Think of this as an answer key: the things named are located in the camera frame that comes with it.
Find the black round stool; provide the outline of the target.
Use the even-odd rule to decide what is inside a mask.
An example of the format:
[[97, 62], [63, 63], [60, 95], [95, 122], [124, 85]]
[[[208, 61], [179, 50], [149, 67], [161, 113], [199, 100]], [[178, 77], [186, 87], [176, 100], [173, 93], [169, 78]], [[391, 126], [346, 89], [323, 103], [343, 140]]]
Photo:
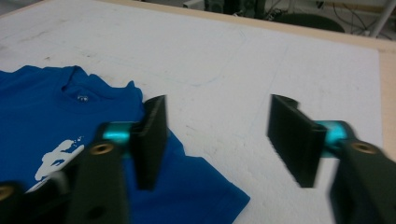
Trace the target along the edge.
[[276, 16], [275, 22], [303, 26], [308, 28], [314, 28], [325, 31], [332, 31], [337, 33], [343, 33], [345, 29], [336, 21], [314, 14], [284, 14]]

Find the blue T-shirt with white print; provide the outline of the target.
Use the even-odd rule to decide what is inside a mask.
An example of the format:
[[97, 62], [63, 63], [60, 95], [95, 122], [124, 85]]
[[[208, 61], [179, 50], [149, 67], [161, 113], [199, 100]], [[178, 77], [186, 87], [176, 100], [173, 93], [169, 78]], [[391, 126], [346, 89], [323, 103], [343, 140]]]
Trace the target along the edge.
[[[141, 120], [142, 98], [133, 82], [113, 88], [78, 66], [0, 71], [0, 181], [37, 188], [100, 124]], [[174, 135], [153, 191], [138, 189], [130, 158], [123, 165], [134, 224], [233, 224], [249, 202], [205, 159], [186, 155]]]

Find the black computer tower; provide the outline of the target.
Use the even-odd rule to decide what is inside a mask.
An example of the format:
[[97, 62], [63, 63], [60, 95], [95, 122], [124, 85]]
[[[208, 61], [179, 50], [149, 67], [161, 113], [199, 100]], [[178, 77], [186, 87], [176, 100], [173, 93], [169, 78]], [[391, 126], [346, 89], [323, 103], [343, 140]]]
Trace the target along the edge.
[[205, 11], [229, 14], [229, 2], [228, 0], [205, 0]]

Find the white foam mat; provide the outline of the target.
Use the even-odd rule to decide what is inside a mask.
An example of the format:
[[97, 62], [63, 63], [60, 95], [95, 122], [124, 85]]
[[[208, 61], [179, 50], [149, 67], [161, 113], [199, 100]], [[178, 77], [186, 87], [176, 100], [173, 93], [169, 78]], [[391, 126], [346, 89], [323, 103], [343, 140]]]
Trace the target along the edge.
[[267, 136], [273, 94], [312, 120], [343, 120], [381, 140], [378, 54], [282, 34], [216, 13], [173, 13], [99, 0], [47, 0], [0, 18], [0, 71], [78, 66], [142, 103], [164, 95], [169, 136], [249, 202], [233, 224], [333, 224], [328, 190], [338, 162], [322, 159], [302, 188]]

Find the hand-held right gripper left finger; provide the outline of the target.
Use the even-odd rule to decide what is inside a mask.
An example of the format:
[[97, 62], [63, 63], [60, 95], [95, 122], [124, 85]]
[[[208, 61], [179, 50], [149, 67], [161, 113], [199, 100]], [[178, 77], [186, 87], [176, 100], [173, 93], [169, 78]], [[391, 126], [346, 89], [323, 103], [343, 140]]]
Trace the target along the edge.
[[155, 188], [168, 138], [166, 97], [144, 103], [138, 122], [109, 122], [100, 126], [84, 149], [64, 224], [130, 224], [127, 185], [122, 158], [134, 164], [139, 189]]

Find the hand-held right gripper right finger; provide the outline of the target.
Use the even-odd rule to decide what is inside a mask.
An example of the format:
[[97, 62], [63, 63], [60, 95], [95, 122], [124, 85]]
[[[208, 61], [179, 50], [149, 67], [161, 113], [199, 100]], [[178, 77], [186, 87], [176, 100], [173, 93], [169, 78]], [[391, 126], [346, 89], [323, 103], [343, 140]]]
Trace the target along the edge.
[[342, 120], [312, 120], [298, 102], [273, 94], [267, 136], [302, 188], [312, 188], [319, 160], [339, 160], [329, 190], [336, 224], [396, 224], [396, 162], [360, 140]]

